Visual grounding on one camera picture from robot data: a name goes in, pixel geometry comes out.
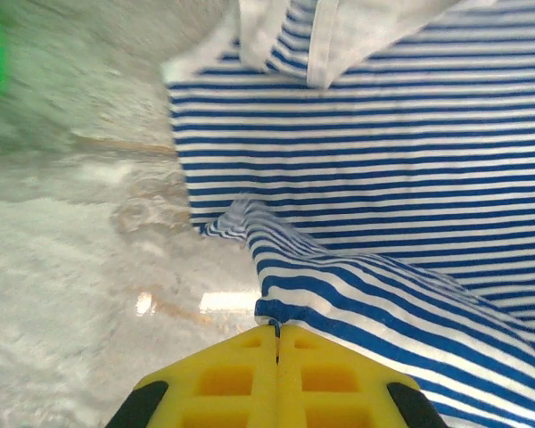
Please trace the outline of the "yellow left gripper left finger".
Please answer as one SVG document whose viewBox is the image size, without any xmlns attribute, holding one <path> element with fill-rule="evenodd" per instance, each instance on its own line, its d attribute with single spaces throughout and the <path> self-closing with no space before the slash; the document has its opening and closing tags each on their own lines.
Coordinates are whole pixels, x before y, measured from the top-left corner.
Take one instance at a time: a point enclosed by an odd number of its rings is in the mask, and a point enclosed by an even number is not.
<svg viewBox="0 0 535 428">
<path fill-rule="evenodd" d="M 276 333 L 254 327 L 140 380 L 104 428 L 276 428 Z"/>
</svg>

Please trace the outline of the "blue white striped tank top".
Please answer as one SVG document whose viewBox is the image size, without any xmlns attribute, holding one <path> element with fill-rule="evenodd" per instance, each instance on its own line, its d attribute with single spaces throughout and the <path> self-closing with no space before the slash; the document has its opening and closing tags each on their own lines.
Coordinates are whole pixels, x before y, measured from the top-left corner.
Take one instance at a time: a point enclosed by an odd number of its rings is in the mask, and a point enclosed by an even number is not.
<svg viewBox="0 0 535 428">
<path fill-rule="evenodd" d="M 451 428 L 535 428 L 535 0 L 235 0 L 162 69 L 192 224 L 247 244 L 261 324 Z"/>
</svg>

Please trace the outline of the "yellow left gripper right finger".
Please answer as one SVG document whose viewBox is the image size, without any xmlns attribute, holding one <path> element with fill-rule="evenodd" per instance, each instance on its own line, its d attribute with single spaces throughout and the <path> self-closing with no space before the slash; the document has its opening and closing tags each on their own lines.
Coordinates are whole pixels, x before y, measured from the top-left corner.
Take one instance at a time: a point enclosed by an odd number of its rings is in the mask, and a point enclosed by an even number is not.
<svg viewBox="0 0 535 428">
<path fill-rule="evenodd" d="M 414 379 L 296 325 L 277 366 L 278 428 L 449 428 Z"/>
</svg>

